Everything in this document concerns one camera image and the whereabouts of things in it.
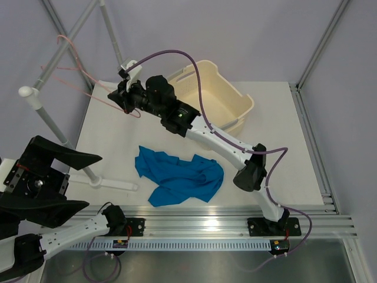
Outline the blue t shirt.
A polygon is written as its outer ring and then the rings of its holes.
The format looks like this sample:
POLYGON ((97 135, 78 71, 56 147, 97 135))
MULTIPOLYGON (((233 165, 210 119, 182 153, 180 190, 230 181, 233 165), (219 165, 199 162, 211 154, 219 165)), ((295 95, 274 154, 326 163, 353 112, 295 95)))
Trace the blue t shirt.
POLYGON ((135 169, 139 177, 157 184, 148 199, 155 208, 178 205, 189 198, 207 203, 224 180, 224 170, 215 160, 195 154, 186 161, 143 146, 135 157, 135 169))

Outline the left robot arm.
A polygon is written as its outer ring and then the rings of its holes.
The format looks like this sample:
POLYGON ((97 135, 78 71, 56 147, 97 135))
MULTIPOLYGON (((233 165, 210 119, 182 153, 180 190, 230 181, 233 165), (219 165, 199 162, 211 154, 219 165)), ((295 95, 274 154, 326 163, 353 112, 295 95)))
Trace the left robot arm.
POLYGON ((96 236, 117 236, 126 218, 117 205, 109 205, 93 218, 59 230, 89 204, 69 200, 65 193, 70 176, 52 168, 54 160, 81 170, 101 156, 60 146, 42 136, 33 137, 21 157, 1 161, 1 281, 15 282, 36 271, 45 261, 70 246, 96 236), (22 221, 56 232, 19 234, 22 221))

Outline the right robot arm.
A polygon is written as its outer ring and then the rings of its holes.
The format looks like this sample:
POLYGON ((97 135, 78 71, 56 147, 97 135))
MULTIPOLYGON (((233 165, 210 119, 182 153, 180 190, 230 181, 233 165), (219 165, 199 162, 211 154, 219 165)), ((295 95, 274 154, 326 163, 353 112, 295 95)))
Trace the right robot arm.
MULTIPOLYGON (((268 235, 286 230, 289 211, 271 199, 263 145, 244 144, 211 124, 203 109, 178 100, 173 86, 160 75, 149 78, 145 85, 123 80, 108 98, 125 112, 141 110, 158 117, 169 132, 203 143, 221 155, 237 169, 234 184, 257 200, 263 213, 260 227, 268 235)), ((87 205, 65 197, 71 182, 93 188, 136 189, 132 183, 93 174, 90 165, 99 160, 99 156, 77 152, 69 144, 60 146, 41 136, 33 137, 18 160, 1 164, 1 211, 56 228, 87 205)))

